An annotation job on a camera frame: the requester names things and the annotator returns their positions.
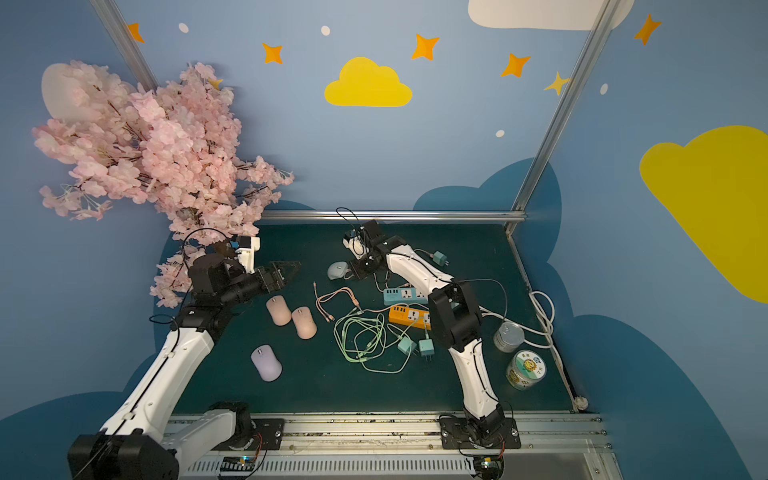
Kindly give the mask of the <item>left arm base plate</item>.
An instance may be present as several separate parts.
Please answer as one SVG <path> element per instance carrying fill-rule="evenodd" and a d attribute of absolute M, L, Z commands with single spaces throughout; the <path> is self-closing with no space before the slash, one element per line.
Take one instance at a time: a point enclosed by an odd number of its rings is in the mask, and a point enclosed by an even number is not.
<path fill-rule="evenodd" d="M 230 439 L 213 448 L 214 451 L 277 451 L 281 448 L 285 428 L 283 418 L 252 418 L 244 433 L 235 433 Z"/>

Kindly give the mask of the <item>teal power strip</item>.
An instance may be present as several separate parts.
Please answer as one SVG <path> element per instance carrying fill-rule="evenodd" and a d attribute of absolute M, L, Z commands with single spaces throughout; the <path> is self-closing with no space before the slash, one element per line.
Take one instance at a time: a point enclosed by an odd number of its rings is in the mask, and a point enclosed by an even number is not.
<path fill-rule="evenodd" d="M 382 293 L 383 303 L 386 306 L 396 304 L 420 304 L 428 303 L 427 297 L 414 287 L 388 288 Z"/>

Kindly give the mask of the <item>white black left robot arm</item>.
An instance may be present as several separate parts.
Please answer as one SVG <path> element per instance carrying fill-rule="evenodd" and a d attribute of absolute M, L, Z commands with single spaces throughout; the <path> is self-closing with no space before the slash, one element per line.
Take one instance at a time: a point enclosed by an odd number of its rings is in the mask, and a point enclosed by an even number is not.
<path fill-rule="evenodd" d="M 246 403 L 220 401 L 180 432 L 168 422 L 194 373 L 230 323 L 234 307 L 282 290 L 297 261 L 247 269 L 219 253 L 188 269 L 192 300 L 171 322 L 166 341 L 123 405 L 91 435 L 79 436 L 67 460 L 74 479 L 177 479 L 218 446 L 247 449 L 257 441 Z"/>

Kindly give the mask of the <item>aluminium frame rail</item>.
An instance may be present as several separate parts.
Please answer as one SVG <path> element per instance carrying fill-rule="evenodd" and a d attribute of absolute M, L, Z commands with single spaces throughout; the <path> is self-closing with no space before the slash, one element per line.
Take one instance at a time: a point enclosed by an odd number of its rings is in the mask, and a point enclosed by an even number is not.
<path fill-rule="evenodd" d="M 371 211 L 351 213 L 335 210 L 267 210 L 264 221 L 282 223 L 330 223 L 376 220 L 395 223 L 520 223 L 526 220 L 521 211 Z"/>

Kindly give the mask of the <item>pale green wireless mouse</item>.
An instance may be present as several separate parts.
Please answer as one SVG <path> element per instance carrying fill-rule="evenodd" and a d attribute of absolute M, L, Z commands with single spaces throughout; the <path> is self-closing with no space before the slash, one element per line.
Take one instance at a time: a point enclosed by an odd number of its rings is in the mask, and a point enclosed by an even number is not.
<path fill-rule="evenodd" d="M 327 269 L 327 277 L 331 281 L 350 279 L 352 276 L 353 272 L 348 262 L 334 262 Z"/>

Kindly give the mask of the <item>orange power strip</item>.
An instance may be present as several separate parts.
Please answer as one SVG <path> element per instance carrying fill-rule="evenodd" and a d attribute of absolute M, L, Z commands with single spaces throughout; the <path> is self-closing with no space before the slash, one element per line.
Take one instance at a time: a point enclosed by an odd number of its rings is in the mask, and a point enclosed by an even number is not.
<path fill-rule="evenodd" d="M 391 324 L 430 330 L 430 315 L 427 310 L 411 308 L 404 305 L 391 306 L 388 312 L 388 320 Z"/>

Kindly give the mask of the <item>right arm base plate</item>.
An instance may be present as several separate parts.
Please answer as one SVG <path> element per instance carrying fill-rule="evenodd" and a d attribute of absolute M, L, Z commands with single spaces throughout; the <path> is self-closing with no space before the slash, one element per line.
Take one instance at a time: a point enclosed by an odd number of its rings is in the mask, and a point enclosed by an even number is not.
<path fill-rule="evenodd" d="M 503 418 L 495 426 L 477 423 L 455 415 L 440 415 L 437 419 L 442 448 L 468 452 L 475 449 L 520 449 L 520 432 L 516 422 Z"/>

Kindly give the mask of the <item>pink cherry blossom tree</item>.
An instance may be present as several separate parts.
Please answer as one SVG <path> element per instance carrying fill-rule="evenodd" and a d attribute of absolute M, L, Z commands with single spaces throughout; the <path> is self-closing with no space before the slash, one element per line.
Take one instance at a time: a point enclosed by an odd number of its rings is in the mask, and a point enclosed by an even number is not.
<path fill-rule="evenodd" d="M 43 203 L 74 220 L 99 220 L 122 199 L 165 215 L 181 247 L 151 286 L 161 307 L 181 303 L 206 246 L 256 236 L 264 210 L 294 180 L 263 158 L 239 158 L 234 92 L 210 65 L 190 65 L 155 89 L 81 61 L 56 65 L 54 77 L 68 111 L 36 128 L 35 144 L 69 166 L 71 182 L 60 193 L 42 188 Z"/>

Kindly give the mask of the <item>silver tin can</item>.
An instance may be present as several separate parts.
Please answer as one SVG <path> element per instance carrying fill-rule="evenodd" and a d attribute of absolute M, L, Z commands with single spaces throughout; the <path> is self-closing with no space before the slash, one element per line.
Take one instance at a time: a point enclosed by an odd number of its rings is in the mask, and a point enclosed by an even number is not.
<path fill-rule="evenodd" d="M 495 347 L 503 353 L 514 352 L 524 342 L 524 330 L 511 321 L 503 321 L 493 336 Z"/>

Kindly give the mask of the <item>teal charger with green cable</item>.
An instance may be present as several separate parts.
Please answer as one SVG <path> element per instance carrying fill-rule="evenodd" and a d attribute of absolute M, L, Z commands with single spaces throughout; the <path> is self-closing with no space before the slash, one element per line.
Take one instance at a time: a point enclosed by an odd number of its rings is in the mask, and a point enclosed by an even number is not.
<path fill-rule="evenodd" d="M 417 344 L 410 337 L 403 336 L 403 337 L 401 337 L 399 339 L 399 341 L 397 343 L 397 349 L 403 355 L 408 357 L 408 356 L 412 355 L 416 351 Z"/>

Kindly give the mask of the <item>lilac wireless mouse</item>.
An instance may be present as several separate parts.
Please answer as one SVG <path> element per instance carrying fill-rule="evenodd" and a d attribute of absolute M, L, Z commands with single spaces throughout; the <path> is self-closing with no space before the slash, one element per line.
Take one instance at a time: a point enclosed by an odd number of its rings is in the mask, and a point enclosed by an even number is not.
<path fill-rule="evenodd" d="M 257 347 L 251 353 L 251 361 L 265 382 L 277 380 L 283 372 L 283 366 L 270 345 Z"/>

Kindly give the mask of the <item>pink wireless mouse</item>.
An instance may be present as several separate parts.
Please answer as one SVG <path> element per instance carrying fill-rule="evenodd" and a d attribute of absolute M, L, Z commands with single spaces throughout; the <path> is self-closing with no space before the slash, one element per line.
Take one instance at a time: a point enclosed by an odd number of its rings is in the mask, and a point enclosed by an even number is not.
<path fill-rule="evenodd" d="M 317 325 L 309 307 L 295 309 L 292 312 L 292 322 L 300 339 L 309 340 L 317 334 Z"/>
<path fill-rule="evenodd" d="M 266 308 L 276 326 L 282 327 L 292 321 L 292 311 L 282 295 L 275 295 L 267 300 Z"/>

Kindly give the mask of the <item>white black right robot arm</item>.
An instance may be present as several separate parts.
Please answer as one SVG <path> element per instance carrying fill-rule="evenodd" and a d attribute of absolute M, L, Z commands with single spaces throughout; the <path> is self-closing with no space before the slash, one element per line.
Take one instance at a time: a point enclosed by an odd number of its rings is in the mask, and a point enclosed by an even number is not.
<path fill-rule="evenodd" d="M 432 334 L 448 350 L 457 371 L 469 433 L 488 443 L 501 432 L 506 417 L 487 372 L 481 310 L 470 284 L 429 265 L 401 237 L 386 236 L 374 220 L 352 227 L 343 245 L 355 257 L 351 268 L 356 277 L 388 271 L 426 296 Z"/>

